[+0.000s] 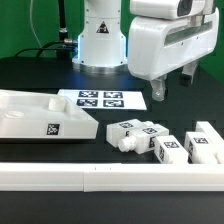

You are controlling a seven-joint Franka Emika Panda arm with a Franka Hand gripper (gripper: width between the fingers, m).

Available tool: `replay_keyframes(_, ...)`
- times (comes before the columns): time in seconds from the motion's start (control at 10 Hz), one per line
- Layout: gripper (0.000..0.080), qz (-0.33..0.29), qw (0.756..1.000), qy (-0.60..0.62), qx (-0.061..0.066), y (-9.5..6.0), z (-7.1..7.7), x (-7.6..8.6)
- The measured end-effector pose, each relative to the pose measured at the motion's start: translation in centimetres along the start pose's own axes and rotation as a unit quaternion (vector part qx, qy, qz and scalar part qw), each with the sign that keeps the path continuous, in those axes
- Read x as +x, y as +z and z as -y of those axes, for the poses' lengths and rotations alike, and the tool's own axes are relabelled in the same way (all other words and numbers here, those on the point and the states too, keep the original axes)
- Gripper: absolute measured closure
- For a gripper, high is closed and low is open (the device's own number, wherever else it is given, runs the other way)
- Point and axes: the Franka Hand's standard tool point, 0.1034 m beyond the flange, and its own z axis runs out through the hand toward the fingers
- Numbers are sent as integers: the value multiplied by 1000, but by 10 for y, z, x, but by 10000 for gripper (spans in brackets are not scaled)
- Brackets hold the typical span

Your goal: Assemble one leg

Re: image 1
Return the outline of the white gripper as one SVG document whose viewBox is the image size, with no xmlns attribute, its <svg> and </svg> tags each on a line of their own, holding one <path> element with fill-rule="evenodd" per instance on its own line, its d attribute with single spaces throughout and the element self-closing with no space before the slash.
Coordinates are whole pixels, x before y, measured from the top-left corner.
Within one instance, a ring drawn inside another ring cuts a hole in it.
<svg viewBox="0 0 224 224">
<path fill-rule="evenodd" d="M 183 66 L 180 85 L 189 87 L 196 73 L 195 60 L 211 53 L 217 42 L 219 10 L 204 17 L 199 27 L 190 27 L 190 19 L 177 20 L 136 17 L 130 26 L 128 69 L 151 81 L 152 98 L 165 99 L 165 74 Z"/>
</svg>

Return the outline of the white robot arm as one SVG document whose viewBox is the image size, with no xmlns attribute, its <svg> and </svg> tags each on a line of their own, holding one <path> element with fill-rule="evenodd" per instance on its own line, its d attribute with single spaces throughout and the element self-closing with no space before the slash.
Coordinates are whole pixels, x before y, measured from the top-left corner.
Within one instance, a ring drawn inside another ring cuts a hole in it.
<svg viewBox="0 0 224 224">
<path fill-rule="evenodd" d="M 181 83 L 190 85 L 198 60 L 217 43 L 215 0 L 130 0 L 135 18 L 127 35 L 121 32 L 121 1 L 84 0 L 74 66 L 103 74 L 126 68 L 150 82 L 156 101 L 165 98 L 165 79 L 173 70 L 180 68 Z"/>
</svg>

